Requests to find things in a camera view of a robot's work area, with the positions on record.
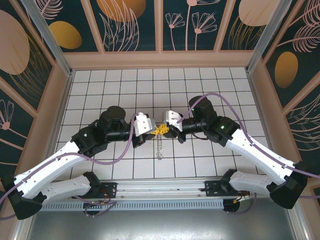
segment metal frame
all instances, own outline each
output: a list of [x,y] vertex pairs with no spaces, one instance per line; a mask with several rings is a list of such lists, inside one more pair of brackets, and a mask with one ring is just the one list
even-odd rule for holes
[[262,54],[267,48],[269,42],[272,40],[275,32],[279,28],[283,17],[287,13],[292,0],[280,0],[275,8],[274,13],[272,14],[268,24],[265,26],[263,33],[261,34],[254,50],[247,63],[247,72],[250,74],[252,72],[257,63],[259,62]]

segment leaf drawing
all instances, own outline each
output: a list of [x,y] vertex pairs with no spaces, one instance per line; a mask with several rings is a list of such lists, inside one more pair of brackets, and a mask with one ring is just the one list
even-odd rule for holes
[[53,20],[60,13],[63,6],[61,0],[34,0],[44,19]]
[[293,109],[287,120],[299,150],[320,149],[320,95],[309,104]]
[[115,0],[101,1],[109,17],[100,17],[104,24],[103,45],[107,52],[126,52],[137,50],[139,44],[139,25],[135,13],[122,1],[123,10]]
[[309,26],[318,25],[320,23],[319,11],[320,11],[320,0],[309,0],[307,5],[305,6],[304,13],[300,17],[298,17],[296,20],[294,20],[289,25],[289,27],[291,27],[301,18],[303,18],[303,21],[305,22],[305,24]]
[[320,25],[309,26],[305,25],[301,27],[295,34],[294,38],[289,41],[278,44],[277,47],[292,43],[296,52],[308,52],[311,53],[312,49],[315,49],[320,43]]

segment white grid tile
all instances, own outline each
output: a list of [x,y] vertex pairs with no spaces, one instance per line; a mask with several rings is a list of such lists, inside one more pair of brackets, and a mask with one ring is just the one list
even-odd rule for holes
[[153,69],[153,80],[169,80],[167,68]]
[[102,98],[102,108],[107,109],[108,107],[111,106],[118,106],[119,104],[119,95],[103,95]]
[[216,67],[214,70],[217,79],[232,79],[231,72],[228,67]]
[[247,75],[246,75],[246,71],[244,67],[231,67],[230,68],[232,77],[234,79],[246,79]]
[[119,81],[112,81],[112,82],[105,83],[103,94],[119,94],[119,92],[120,92]]
[[[101,162],[104,162],[104,163],[110,163],[112,161],[113,160],[101,160]],[[100,180],[111,180],[112,169],[113,169],[113,165],[101,165],[101,164],[94,163],[92,171]]]
[[[244,118],[249,134],[263,145],[268,145],[244,68],[208,67],[76,72],[57,148],[70,141],[80,128],[99,119],[100,114],[110,106],[124,108],[127,123],[136,112],[148,114],[161,123],[165,111],[172,109],[185,114],[188,101],[203,92],[224,96],[240,118]],[[235,120],[231,110],[219,97],[207,98],[219,116]],[[236,152],[191,135],[186,138],[187,141],[180,144],[177,139],[162,137],[161,160],[157,158],[157,140],[154,138],[136,149],[130,146],[124,159],[114,165],[90,162],[76,165],[58,179],[69,179],[71,173],[75,177],[91,169],[101,180],[222,176],[228,169],[235,168],[257,173],[256,167]],[[113,161],[122,154],[126,144],[109,143],[107,150],[96,154],[94,159]]]
[[201,140],[201,139],[192,139],[193,145],[193,155],[195,157],[208,157],[213,156],[213,150],[211,141]]
[[241,111],[244,120],[260,120],[257,107],[255,105],[243,105]]
[[83,110],[67,110],[63,120],[63,125],[80,125]]
[[175,177],[175,161],[173,158],[154,159],[154,177],[174,178]]
[[199,68],[185,68],[184,76],[186,80],[201,79]]
[[121,82],[120,94],[136,94],[136,92],[137,92],[136,81]]
[[75,82],[72,84],[70,95],[86,95],[88,89],[87,82]]
[[153,92],[155,94],[169,93],[169,81],[153,81]]
[[170,92],[171,93],[185,93],[186,92],[186,81],[185,80],[170,80],[169,83],[170,83]]
[[250,91],[238,91],[237,93],[240,105],[255,105],[255,100]]
[[202,93],[202,84],[201,84],[201,80],[186,80],[185,81],[186,84],[186,90],[187,92],[194,92],[194,93]]
[[169,69],[170,80],[185,80],[185,72],[183,68],[170,68]]
[[175,176],[177,178],[195,177],[195,159],[193,157],[181,157],[174,159]]
[[152,94],[154,84],[152,81],[138,81],[136,86],[137,94]]
[[137,81],[137,75],[137,69],[122,70],[121,81]]
[[119,100],[119,106],[122,108],[135,108],[136,107],[136,94],[121,94]]
[[218,79],[220,92],[234,92],[235,86],[232,79]]
[[133,168],[134,179],[153,179],[154,178],[154,159],[135,159]]
[[93,70],[90,75],[90,82],[105,82],[106,70]]
[[197,177],[216,176],[216,164],[213,156],[211,157],[195,157],[195,169]]
[[169,93],[153,94],[153,106],[156,108],[170,107],[170,94]]
[[218,82],[216,79],[201,80],[202,88],[205,93],[219,92]]
[[83,109],[86,96],[70,96],[66,109]]
[[172,107],[184,107],[188,106],[186,93],[170,93],[171,106]]
[[251,91],[248,79],[237,78],[237,79],[233,79],[233,82],[234,82],[236,91]]
[[102,95],[88,95],[85,98],[84,109],[100,109]]
[[145,143],[134,150],[135,159],[151,159],[154,157],[154,141],[147,140]]
[[132,179],[134,170],[133,159],[123,159],[113,165],[112,179]]
[[106,82],[119,82],[121,81],[121,70],[107,70],[105,81]]
[[153,80],[152,69],[138,69],[138,81]]
[[229,169],[236,169],[233,156],[215,156],[216,175],[223,176]]
[[136,96],[136,106],[137,108],[152,108],[153,105],[153,95],[152,94],[138,94]]
[[87,83],[89,82],[91,71],[76,71],[74,75],[74,83]]
[[90,82],[87,95],[102,95],[104,93],[104,82]]
[[217,79],[216,72],[213,67],[199,68],[201,79]]

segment purple cable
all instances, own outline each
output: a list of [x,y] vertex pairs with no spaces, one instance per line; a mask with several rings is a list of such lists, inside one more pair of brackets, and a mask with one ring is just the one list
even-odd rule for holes
[[[42,166],[38,167],[36,170],[34,170],[33,172],[31,172],[28,176],[26,176],[22,181],[20,181],[19,183],[17,183],[14,187],[12,187],[10,190],[8,190],[1,198],[0,198],[0,205],[3,203],[3,201],[6,199],[6,197],[12,193],[14,190],[16,190],[18,187],[20,187],[23,182],[26,182],[28,179],[30,179],[33,175],[35,175],[37,172],[39,172],[40,170],[42,170],[43,168],[45,168],[46,166],[48,166],[49,164],[53,163],[55,160],[57,159],[60,159],[60,158],[63,158],[63,157],[66,157],[66,156],[79,156],[79,157],[82,157],[88,161],[91,161],[95,164],[100,164],[100,165],[112,165],[112,164],[115,164],[117,162],[119,162],[123,157],[124,155],[127,153],[129,147],[130,147],[130,143],[132,141],[132,137],[134,135],[134,121],[135,121],[135,116],[138,116],[138,114],[134,114],[131,118],[131,125],[130,125],[130,134],[129,134],[129,139],[128,139],[128,142],[125,146],[125,149],[123,151],[123,153],[114,161],[111,161],[111,162],[102,162],[102,161],[97,161],[97,160],[94,160],[88,156],[85,156],[83,154],[80,154],[80,153],[77,153],[77,152],[68,152],[68,153],[64,153],[64,154],[61,154],[53,159],[51,159],[50,161],[46,162],[45,164],[43,164]],[[0,221],[3,221],[3,220],[9,220],[9,219],[12,219],[14,218],[16,215],[13,214],[13,215],[10,215],[10,216],[6,216],[6,217],[0,217]]]
[[[201,97],[199,97],[199,99],[197,101],[195,101],[195,103],[190,107],[190,109],[186,112],[186,114],[179,120],[177,121],[176,123],[179,124],[181,123],[187,116],[188,114],[192,111],[192,109],[202,100],[204,99],[205,97],[207,96],[217,96],[219,98],[221,98],[226,104],[227,106],[231,109],[231,111],[233,112],[233,114],[235,115],[236,119],[239,121],[239,124],[241,126],[241,129],[245,135],[245,137],[247,138],[247,140],[249,141],[249,143],[254,146],[258,151],[260,151],[261,153],[263,153],[265,156],[267,156],[268,158],[272,159],[273,161],[275,161],[277,164],[280,164],[282,167],[285,167],[287,169],[290,169],[291,171],[294,171],[296,173],[299,173],[299,174],[303,174],[303,175],[307,175],[309,177],[313,177],[313,178],[316,178],[316,179],[320,179],[320,176],[318,175],[315,175],[315,174],[312,174],[312,173],[309,173],[309,172],[306,172],[306,171],[301,171],[299,169],[295,169],[294,167],[291,167],[291,166],[287,166],[286,164],[284,164],[283,162],[279,161],[278,159],[276,159],[275,157],[271,156],[269,153],[265,152],[263,149],[261,149],[259,146],[257,146],[250,138],[248,132],[246,131],[246,128],[242,122],[242,120],[240,119],[239,115],[236,113],[236,111],[234,110],[234,108],[230,105],[230,103],[223,97],[221,96],[220,94],[218,93],[215,93],[215,92],[209,92]],[[320,195],[317,195],[317,196],[300,196],[300,198],[303,198],[303,199],[320,199]]]
[[252,211],[252,209],[254,209],[255,205],[256,205],[256,202],[257,202],[257,194],[254,193],[254,200],[253,200],[253,203],[252,205],[245,211],[241,211],[241,212],[231,212],[231,211],[227,211],[228,214],[233,214],[233,215],[242,215],[242,214],[248,214]]

